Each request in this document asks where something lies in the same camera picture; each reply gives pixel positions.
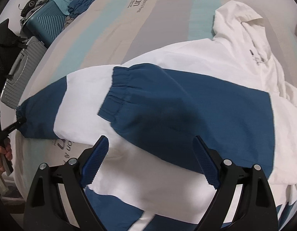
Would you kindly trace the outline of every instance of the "human hand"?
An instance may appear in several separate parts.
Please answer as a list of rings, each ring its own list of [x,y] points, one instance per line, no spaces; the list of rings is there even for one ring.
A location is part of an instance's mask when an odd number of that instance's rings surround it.
[[[4,140],[5,149],[0,146],[0,154],[4,154],[9,161],[13,158],[11,143],[10,142],[11,142],[11,140],[9,138],[6,138]],[[0,175],[2,175],[2,173],[4,171],[5,171],[5,169],[4,169],[4,166],[2,164],[1,157],[0,157]]]

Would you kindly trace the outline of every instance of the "metal screw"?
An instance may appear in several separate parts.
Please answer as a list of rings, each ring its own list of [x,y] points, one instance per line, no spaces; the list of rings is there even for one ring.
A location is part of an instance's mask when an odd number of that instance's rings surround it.
[[[71,159],[69,159],[68,163],[69,163],[69,165],[74,165],[74,164],[77,163],[77,159],[76,158],[71,158]]]
[[[255,164],[255,165],[254,165],[254,169],[260,171],[260,170],[261,170],[261,166],[258,165],[258,164]]]
[[[225,165],[227,165],[227,166],[232,165],[232,161],[229,160],[229,159],[225,159],[225,160],[223,161],[223,163],[224,163]]]
[[[41,170],[45,169],[46,167],[47,167],[47,164],[46,164],[46,163],[42,163],[42,164],[40,165],[40,169],[41,169]]]

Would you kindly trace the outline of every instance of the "teal stripe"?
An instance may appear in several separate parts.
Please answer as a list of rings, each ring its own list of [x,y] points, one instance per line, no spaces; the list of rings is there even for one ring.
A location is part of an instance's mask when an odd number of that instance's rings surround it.
[[[215,10],[221,6],[220,0],[192,0],[188,41],[204,38],[212,39]]]
[[[129,0],[111,0],[105,6],[98,18],[82,32],[69,48],[57,70],[53,73],[49,83],[53,83],[79,69],[94,42],[121,15],[122,11],[127,7],[128,2]]]

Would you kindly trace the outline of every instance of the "black bag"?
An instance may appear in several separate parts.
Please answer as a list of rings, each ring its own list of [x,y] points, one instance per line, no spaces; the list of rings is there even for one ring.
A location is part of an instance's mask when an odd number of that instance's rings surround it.
[[[26,6],[22,9],[20,16],[26,17],[28,12],[36,6],[38,0],[30,0],[27,2]]]
[[[8,28],[9,19],[0,23],[0,92],[19,52],[26,48],[24,38],[15,35]]]

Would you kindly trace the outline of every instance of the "suitcase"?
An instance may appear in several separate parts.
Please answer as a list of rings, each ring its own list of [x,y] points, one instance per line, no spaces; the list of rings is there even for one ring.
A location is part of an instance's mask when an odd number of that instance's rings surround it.
[[[49,0],[23,24],[26,36],[35,36],[49,48],[54,39],[63,31],[66,15],[53,0]]]
[[[22,49],[6,79],[0,100],[10,108],[16,109],[26,85],[34,70],[46,53],[47,48],[36,37],[31,37],[26,49]]]

